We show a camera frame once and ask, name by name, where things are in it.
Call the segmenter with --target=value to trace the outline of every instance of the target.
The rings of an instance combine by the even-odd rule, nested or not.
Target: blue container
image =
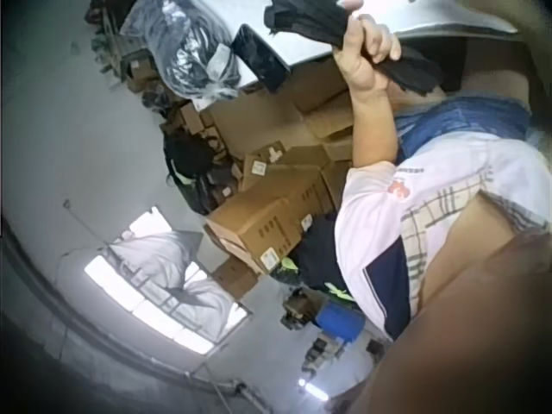
[[[328,301],[317,315],[317,323],[324,332],[342,338],[345,342],[354,342],[359,337],[364,322],[361,313],[332,301]]]

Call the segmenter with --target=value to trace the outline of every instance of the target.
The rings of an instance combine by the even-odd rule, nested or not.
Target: smartphone
[[[276,93],[291,73],[289,66],[247,24],[242,24],[238,30],[232,51],[270,93]]]

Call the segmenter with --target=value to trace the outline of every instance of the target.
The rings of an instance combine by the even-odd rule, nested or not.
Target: denim shorts
[[[517,99],[459,96],[395,116],[399,150],[397,164],[424,144],[449,132],[486,132],[525,141],[530,113]]]

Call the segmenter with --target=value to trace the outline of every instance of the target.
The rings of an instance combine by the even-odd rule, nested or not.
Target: white t-shirt
[[[380,162],[352,168],[336,222],[337,262],[348,289],[367,317],[386,331],[398,299],[386,293],[383,300],[367,269],[401,239],[414,317],[424,272],[478,191],[501,206],[521,231],[549,226],[551,183],[546,160],[533,147],[474,132],[436,138],[399,166]]]

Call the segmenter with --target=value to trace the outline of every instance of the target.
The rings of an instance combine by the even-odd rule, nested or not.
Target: hand
[[[349,9],[358,8],[361,3],[349,1],[342,5]],[[369,15],[361,15],[358,19],[350,16],[343,48],[334,49],[334,58],[353,99],[381,93],[389,83],[389,79],[374,70],[370,61],[361,55],[363,48],[368,51],[373,63],[380,63],[387,57],[398,60],[401,54],[397,36],[391,34],[387,26],[376,24]]]

